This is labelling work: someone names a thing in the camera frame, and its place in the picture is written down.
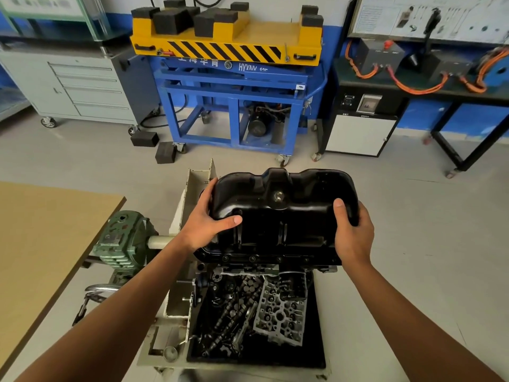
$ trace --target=white wall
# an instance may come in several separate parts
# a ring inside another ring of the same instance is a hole
[[[163,0],[154,0],[156,6],[162,6]],[[216,0],[200,0],[211,4]],[[219,6],[229,7],[234,1],[248,1],[251,15],[257,20],[290,21],[298,19],[302,5],[317,5],[318,13],[324,18],[325,25],[343,25],[346,7],[350,0],[222,0]],[[131,13],[140,6],[150,6],[150,0],[103,0],[106,12]]]

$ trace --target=person's left hand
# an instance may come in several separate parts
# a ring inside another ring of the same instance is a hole
[[[203,193],[201,193],[198,203],[179,233],[184,238],[186,244],[193,250],[197,250],[210,243],[219,232],[236,227],[242,222],[242,217],[240,216],[231,216],[218,221],[209,217],[209,201],[216,182],[217,178],[211,180]]]

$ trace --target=person's right arm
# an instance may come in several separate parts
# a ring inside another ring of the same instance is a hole
[[[375,229],[364,205],[359,202],[359,207],[359,226],[353,227],[342,200],[334,201],[336,251],[410,381],[503,382],[372,266],[370,252]]]

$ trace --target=black workbench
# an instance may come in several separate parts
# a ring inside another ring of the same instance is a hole
[[[423,75],[400,68],[397,75],[399,81],[414,89],[431,88],[437,83],[430,83]],[[431,99],[450,102],[449,108],[443,113],[430,133],[430,139],[434,138],[449,158],[454,162],[456,168],[448,172],[448,177],[453,177],[458,172],[467,171],[479,157],[484,154],[507,130],[509,130],[509,115],[501,121],[498,126],[478,145],[478,147],[464,160],[456,153],[453,147],[447,142],[440,130],[447,124],[449,119],[464,103],[482,104],[488,106],[509,107],[509,85],[505,84],[499,88],[488,88],[483,94],[469,92],[466,86],[457,77],[449,77],[444,88],[428,95],[411,95],[399,89],[390,78],[386,70],[381,70],[370,79],[359,79],[348,61],[344,58],[334,60],[333,67],[329,73],[330,83],[327,83],[323,94],[323,101],[320,106],[318,118],[318,146],[319,154],[325,152],[332,126],[338,110],[341,110],[341,102],[345,92],[348,94],[382,95],[383,98],[377,107],[378,114],[397,115],[401,118],[408,106],[410,99]]]

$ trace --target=blue and white wall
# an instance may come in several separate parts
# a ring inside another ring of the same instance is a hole
[[[200,0],[203,3],[213,3],[215,0]],[[317,5],[319,13],[324,17],[322,61],[330,67],[334,56],[335,46],[339,39],[341,26],[345,18],[346,7],[350,0],[223,0],[223,6],[233,1],[248,1],[253,18],[263,21],[295,21],[299,17],[300,8],[304,4]],[[102,0],[112,25],[131,27],[131,10],[140,6],[150,6],[150,0]],[[163,0],[154,0],[156,6],[163,6]],[[5,27],[5,21],[0,16],[0,27]],[[10,84],[9,77],[0,72],[0,84]],[[318,74],[310,85],[311,88],[321,83]],[[316,118],[321,94],[316,95],[311,105],[310,118]],[[174,97],[175,105],[183,104],[183,97]],[[399,127],[417,130],[427,130],[433,126],[446,108],[443,102],[414,99],[410,103]],[[446,131],[453,131],[469,136],[483,136],[493,126],[497,125],[507,114],[509,109],[477,105],[464,105],[449,121]]]

